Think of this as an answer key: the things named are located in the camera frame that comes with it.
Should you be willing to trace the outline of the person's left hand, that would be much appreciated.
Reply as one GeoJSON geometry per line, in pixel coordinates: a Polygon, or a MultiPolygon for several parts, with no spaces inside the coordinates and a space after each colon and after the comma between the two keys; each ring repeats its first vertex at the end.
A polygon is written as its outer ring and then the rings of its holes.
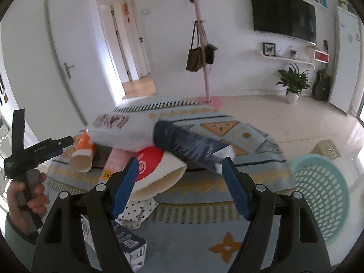
{"type": "MultiPolygon", "coordinates": [[[[38,174],[38,184],[31,191],[32,199],[27,201],[27,206],[39,217],[43,217],[46,214],[46,205],[49,204],[49,198],[44,194],[45,186],[43,182],[45,180],[46,174],[40,172],[38,174]]],[[[17,194],[22,193],[24,189],[25,184],[23,182],[13,180],[8,188],[7,195],[10,221],[21,233],[28,236],[31,234],[31,231],[17,203],[17,194]]]]}

